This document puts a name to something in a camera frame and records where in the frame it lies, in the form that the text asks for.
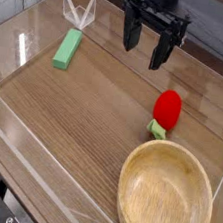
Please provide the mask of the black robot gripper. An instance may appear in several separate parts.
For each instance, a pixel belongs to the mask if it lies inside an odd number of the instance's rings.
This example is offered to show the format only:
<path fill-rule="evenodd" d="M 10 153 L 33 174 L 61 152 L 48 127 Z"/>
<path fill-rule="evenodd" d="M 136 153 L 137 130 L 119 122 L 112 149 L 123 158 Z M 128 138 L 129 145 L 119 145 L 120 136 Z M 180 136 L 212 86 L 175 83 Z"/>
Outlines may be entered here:
<path fill-rule="evenodd" d="M 149 70 L 156 71 L 161 64 L 167 62 L 175 44 L 181 46 L 184 42 L 186 29 L 191 23 L 190 15 L 180 7 L 179 0 L 126 0 L 126 2 L 128 3 L 125 7 L 123 44 L 127 51 L 139 43 L 142 30 L 140 14 L 143 20 L 155 29 L 167 28 L 160 34 L 148 67 Z"/>

